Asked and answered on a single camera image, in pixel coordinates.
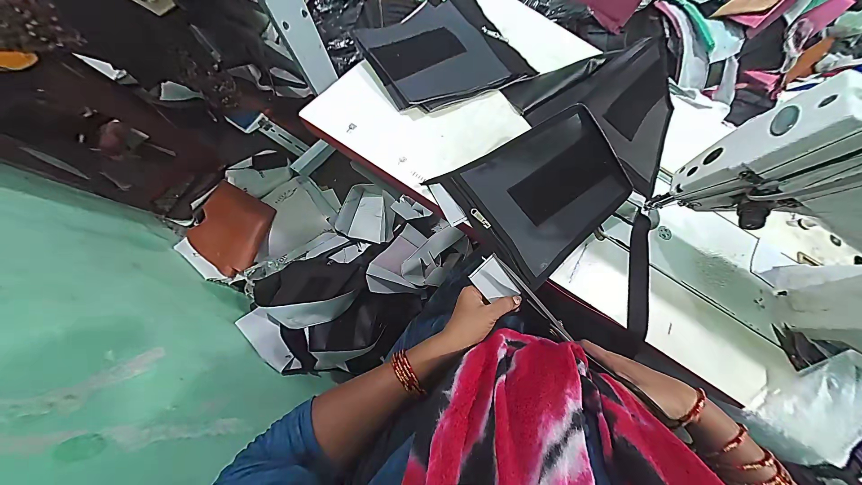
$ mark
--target white table top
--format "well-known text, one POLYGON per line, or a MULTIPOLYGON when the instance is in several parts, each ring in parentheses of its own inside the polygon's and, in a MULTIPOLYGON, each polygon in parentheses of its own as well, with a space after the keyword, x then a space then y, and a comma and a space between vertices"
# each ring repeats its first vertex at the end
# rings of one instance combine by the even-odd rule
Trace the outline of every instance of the white table top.
MULTIPOLYGON (((478 2, 539 72, 600 53, 517 0, 478 2)), ((674 105, 662 160, 669 170, 732 130, 713 110, 679 99, 674 105)), ((300 117, 325 141, 434 210, 439 208, 423 181, 462 167, 530 129, 499 91, 430 114, 418 108, 399 112, 366 61, 306 106, 300 117)), ((628 253, 611 246, 612 242, 593 243, 584 251, 582 245, 552 280, 625 325, 628 295, 608 288, 627 287, 628 253)), ((647 342, 743 404, 751 402, 767 381, 792 372, 780 348, 659 271, 653 271, 650 304, 647 342)))

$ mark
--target black strap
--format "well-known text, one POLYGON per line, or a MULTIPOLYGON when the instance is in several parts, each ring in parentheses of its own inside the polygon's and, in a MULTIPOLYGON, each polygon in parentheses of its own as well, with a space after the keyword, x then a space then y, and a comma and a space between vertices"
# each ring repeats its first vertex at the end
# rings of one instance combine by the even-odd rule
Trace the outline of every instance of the black strap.
POLYGON ((634 359, 649 329, 649 230, 651 221, 638 213, 628 242, 628 335, 626 357, 634 359))

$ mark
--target blue sleeve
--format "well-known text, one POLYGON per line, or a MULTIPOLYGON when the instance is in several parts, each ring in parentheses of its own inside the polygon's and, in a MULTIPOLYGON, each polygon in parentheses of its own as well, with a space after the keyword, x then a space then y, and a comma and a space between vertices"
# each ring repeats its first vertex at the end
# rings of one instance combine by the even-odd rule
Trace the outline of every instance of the blue sleeve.
POLYGON ((317 443, 307 400, 240 451, 215 485, 317 485, 331 482, 333 470, 317 443))

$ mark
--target black bag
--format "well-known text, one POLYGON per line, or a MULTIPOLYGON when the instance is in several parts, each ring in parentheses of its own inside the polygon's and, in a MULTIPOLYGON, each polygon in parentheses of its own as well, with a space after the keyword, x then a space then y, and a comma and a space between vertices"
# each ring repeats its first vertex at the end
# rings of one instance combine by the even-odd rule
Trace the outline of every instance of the black bag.
POLYGON ((535 290, 631 194, 582 104, 491 153, 425 182, 442 184, 479 240, 535 290))

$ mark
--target woman's hand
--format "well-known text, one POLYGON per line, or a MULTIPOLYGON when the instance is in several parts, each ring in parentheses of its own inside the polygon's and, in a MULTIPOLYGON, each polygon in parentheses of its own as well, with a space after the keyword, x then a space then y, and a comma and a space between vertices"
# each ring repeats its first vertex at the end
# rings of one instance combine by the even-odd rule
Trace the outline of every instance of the woman's hand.
POLYGON ((602 365, 629 380, 654 400, 669 418, 680 419, 695 405, 697 392, 688 384, 639 362, 608 352, 592 342, 582 340, 578 343, 602 365))
POLYGON ((497 320, 516 309, 521 304, 521 297, 505 297, 486 305, 482 293, 476 287, 466 287, 461 290, 458 303, 446 328, 437 337, 447 347, 448 352, 458 352, 471 345, 482 342, 488 332, 494 328, 497 320))

